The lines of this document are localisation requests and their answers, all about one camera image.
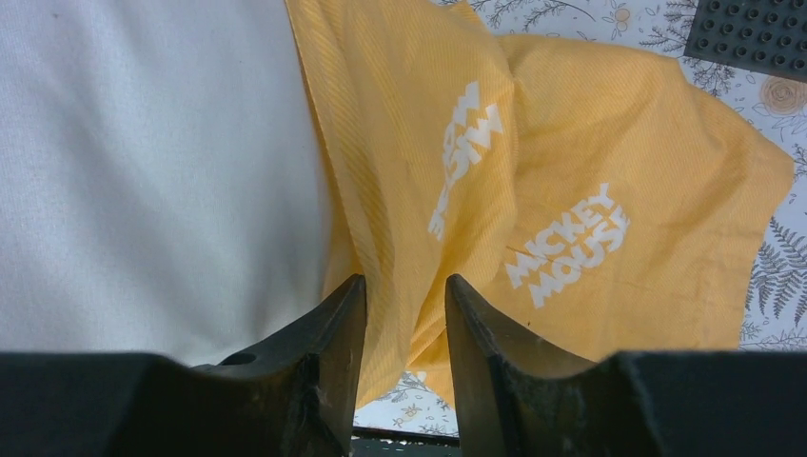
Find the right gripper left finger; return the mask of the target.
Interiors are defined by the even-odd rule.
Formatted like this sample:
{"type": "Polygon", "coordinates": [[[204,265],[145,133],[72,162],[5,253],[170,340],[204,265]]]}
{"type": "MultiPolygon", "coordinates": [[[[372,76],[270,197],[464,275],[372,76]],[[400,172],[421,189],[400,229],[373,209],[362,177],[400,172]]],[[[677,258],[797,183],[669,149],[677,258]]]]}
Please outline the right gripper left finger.
{"type": "Polygon", "coordinates": [[[5,353],[5,456],[345,456],[365,280],[216,365],[150,353],[5,353]]]}

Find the orange pillowcase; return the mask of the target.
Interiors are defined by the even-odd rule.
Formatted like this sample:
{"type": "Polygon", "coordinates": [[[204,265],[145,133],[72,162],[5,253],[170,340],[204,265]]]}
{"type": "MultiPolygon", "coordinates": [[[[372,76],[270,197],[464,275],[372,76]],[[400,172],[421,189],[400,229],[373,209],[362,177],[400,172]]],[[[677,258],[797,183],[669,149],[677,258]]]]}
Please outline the orange pillowcase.
{"type": "Polygon", "coordinates": [[[357,403],[452,401],[460,274],[559,348],[734,349],[791,157],[653,52],[492,34],[465,3],[290,1],[334,195],[325,286],[366,280],[357,403]]]}

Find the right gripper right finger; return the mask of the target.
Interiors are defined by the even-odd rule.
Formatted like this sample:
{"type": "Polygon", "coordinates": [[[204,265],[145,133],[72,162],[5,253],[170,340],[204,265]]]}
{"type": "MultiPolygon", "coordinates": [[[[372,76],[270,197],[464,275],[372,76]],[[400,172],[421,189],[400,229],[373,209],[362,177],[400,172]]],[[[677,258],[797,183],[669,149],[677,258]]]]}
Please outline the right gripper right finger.
{"type": "Polygon", "coordinates": [[[445,284],[466,456],[802,456],[802,352],[622,351],[590,364],[445,284]]]}

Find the white pillow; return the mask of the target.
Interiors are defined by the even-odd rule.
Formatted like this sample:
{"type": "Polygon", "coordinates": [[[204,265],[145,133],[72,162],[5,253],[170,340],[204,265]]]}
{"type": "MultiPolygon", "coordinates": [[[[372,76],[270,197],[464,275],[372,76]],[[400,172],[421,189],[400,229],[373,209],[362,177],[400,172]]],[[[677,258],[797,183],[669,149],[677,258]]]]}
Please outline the white pillow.
{"type": "Polygon", "coordinates": [[[1,348],[216,363],[321,299],[281,1],[1,5],[1,348]]]}

